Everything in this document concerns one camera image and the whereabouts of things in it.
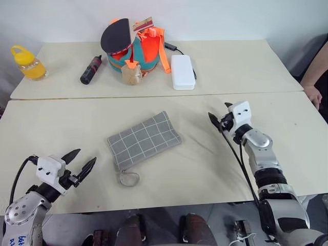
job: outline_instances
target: white box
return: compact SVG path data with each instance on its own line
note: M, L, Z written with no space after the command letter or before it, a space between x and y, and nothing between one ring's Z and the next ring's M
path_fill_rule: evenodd
M172 55L171 71L175 90L193 90L195 88L196 80L188 55Z

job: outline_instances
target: white wall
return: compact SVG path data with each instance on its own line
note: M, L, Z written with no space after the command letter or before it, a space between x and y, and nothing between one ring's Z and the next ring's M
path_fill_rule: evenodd
M8 58L13 44L37 52L42 42L99 41L116 17L152 16L167 40L265 38L292 69L328 32L327 10L327 0L1 0L0 51Z

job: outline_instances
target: floor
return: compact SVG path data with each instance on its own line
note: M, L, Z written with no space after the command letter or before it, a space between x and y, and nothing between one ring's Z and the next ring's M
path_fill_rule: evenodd
M322 195L310 200L307 211L312 229L328 233L328 216ZM50 215L44 223L44 239L51 246L80 246L84 238L97 229L110 230L111 238L114 239L121 223L137 213L143 214L146 219L149 245L177 242L179 219L187 213L199 214L208 222L218 245L228 245L235 239L233 223L241 219L248 220L252 231L257 233L254 238L255 245L276 245L264 243L268 238L260 227L258 212L252 202Z

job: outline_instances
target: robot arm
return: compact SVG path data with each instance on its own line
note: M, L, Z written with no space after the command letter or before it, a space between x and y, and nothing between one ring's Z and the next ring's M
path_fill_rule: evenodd
M65 166L79 153L73 150L61 159L56 156L29 158L37 165L36 174L43 182L32 186L26 195L8 206L5 212L6 233L2 246L42 246L42 223L46 213L60 195L65 195L71 186L77 187L91 172L96 158L86 163L78 175L71 175Z
M310 230L306 210L287 183L273 149L272 139L251 127L248 101L228 104L221 122L209 113L219 131L228 131L234 142L244 146L258 186L261 227L283 246L328 245L321 232Z

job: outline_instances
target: brown shoe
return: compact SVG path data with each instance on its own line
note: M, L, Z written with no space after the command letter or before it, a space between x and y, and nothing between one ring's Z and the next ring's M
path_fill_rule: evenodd
M139 216L128 218L118 229L115 246L142 246Z
M214 235L206 221L196 214L188 214L180 220L183 242L217 246Z

